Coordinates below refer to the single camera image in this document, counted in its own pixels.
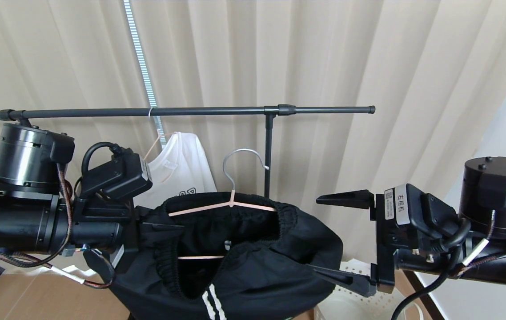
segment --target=plastic laundry basket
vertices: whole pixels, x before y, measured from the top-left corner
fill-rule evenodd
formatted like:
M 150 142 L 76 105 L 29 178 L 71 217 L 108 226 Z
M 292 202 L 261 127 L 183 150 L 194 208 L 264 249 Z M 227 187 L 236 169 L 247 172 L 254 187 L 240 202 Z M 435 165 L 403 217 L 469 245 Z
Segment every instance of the plastic laundry basket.
M 340 270 L 369 275 L 369 264 L 352 259 L 340 264 Z M 375 295 L 365 298 L 340 286 L 336 286 L 334 292 L 314 308 L 315 320 L 389 320 L 391 314 L 399 302 L 405 297 L 399 290 L 394 288 L 393 293 L 377 292 Z M 423 320 L 421 308 L 413 303 L 419 312 L 419 319 Z M 402 312 L 398 320 L 405 320 L 405 312 Z

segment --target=white t-shirt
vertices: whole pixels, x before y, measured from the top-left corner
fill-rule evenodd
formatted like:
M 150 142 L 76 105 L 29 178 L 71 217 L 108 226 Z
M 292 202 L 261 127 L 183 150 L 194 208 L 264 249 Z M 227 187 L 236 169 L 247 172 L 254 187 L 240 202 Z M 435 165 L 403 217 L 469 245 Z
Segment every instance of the white t-shirt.
M 172 134 L 148 169 L 152 187 L 133 199 L 135 205 L 154 209 L 173 196 L 217 192 L 204 148 L 193 133 Z

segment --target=curtain fold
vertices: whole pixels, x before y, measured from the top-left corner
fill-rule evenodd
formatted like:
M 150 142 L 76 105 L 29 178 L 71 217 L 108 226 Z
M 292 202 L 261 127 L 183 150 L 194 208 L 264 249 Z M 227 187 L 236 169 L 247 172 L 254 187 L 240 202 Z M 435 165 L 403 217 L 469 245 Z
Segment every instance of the curtain fold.
M 149 108 L 122 2 L 1 0 L 0 110 L 79 108 Z M 72 182 L 95 142 L 110 140 L 145 153 L 156 136 L 153 122 L 141 117 L 32 124 L 76 139 L 68 167 Z M 96 152 L 91 166 L 109 155 Z
M 506 1 L 132 3 L 162 107 L 376 105 L 375 115 L 277 117 L 271 198 L 326 222 L 373 261 L 369 214 L 321 194 L 410 182 L 443 197 L 506 95 Z M 164 117 L 204 142 L 219 190 L 225 154 L 265 149 L 263 117 Z M 262 193 L 250 154 L 230 165 Z

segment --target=black jacket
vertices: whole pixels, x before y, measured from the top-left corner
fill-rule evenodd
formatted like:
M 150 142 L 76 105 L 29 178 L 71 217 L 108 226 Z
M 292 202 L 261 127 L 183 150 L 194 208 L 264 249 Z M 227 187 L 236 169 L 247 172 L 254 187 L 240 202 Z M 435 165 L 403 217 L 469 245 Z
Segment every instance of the black jacket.
M 332 292 L 334 285 L 317 278 L 305 264 L 337 270 L 342 241 L 294 205 L 236 194 L 235 201 L 277 212 L 233 206 L 168 216 L 229 197 L 228 192 L 177 196 L 141 217 L 144 223 L 184 228 L 180 235 L 158 242 L 141 235 L 129 271 L 116 275 L 110 289 L 137 320 L 285 320 L 310 310 Z M 225 258 L 178 259 L 217 255 Z M 108 277 L 105 267 L 86 260 L 103 279 Z

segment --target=clothes rack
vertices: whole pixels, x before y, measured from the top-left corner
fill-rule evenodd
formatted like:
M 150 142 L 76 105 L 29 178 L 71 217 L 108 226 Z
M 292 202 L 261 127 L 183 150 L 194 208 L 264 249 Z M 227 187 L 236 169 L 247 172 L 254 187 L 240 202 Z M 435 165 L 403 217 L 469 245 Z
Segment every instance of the clothes rack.
M 279 104 L 265 107 L 201 107 L 201 108 L 120 108 L 120 109 L 61 109 L 61 110 L 0 110 L 0 121 L 19 121 L 31 126 L 29 119 L 74 117 L 148 117 L 148 116 L 238 116 L 265 115 L 265 192 L 269 197 L 271 187 L 271 153 L 273 149 L 273 120 L 276 116 L 323 113 L 374 113 L 375 106 L 368 107 L 296 107 Z

